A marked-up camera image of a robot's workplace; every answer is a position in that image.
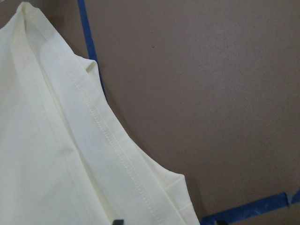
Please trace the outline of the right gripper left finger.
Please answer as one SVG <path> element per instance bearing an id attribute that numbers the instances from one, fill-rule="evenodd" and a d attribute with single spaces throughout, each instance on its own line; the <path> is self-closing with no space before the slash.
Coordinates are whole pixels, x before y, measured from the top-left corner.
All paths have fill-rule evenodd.
<path id="1" fill-rule="evenodd" d="M 124 225 L 124 219 L 115 219 L 113 220 L 112 225 Z"/>

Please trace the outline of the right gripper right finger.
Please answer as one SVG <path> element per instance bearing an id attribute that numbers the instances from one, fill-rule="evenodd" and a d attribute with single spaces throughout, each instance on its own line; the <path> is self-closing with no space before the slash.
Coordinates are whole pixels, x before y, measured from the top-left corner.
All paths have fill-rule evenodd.
<path id="1" fill-rule="evenodd" d="M 218 221 L 215 222 L 215 225 L 226 225 L 226 221 L 218 220 Z"/>

